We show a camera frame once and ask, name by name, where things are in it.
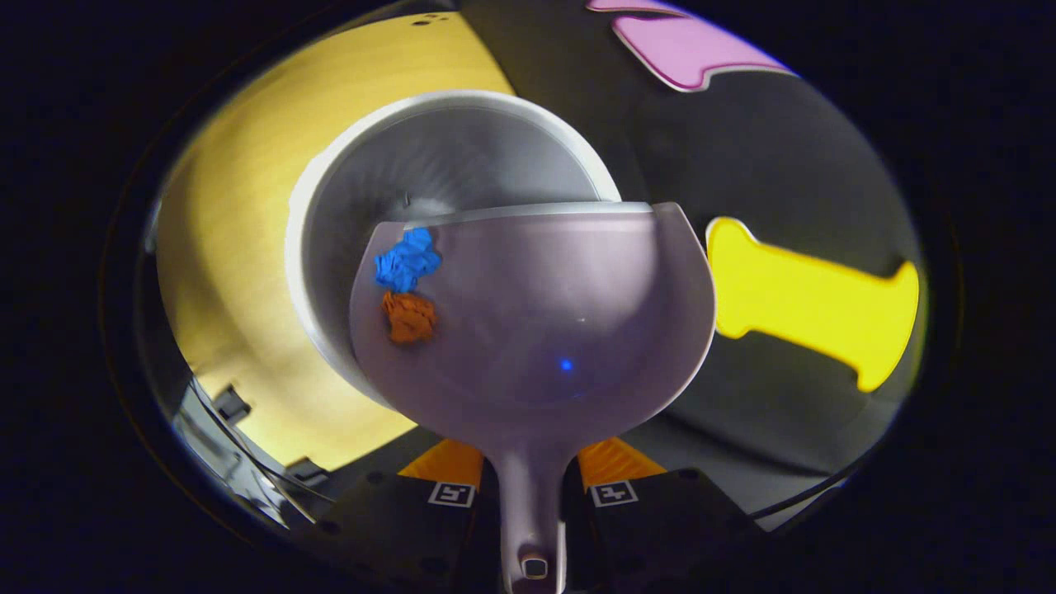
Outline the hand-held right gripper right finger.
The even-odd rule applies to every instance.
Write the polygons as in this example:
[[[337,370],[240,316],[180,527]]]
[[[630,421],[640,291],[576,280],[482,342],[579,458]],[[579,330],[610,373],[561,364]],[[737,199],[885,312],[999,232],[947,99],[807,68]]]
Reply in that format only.
[[[756,524],[700,469],[664,469],[611,437],[566,478],[568,589],[723,591]]]

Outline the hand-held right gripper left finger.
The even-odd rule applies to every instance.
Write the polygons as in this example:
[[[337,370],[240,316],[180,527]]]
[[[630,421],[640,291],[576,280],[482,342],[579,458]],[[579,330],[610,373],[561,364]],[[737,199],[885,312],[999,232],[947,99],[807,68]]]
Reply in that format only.
[[[313,551],[381,591],[499,591],[497,488],[471,446],[442,440],[370,469],[313,527]]]

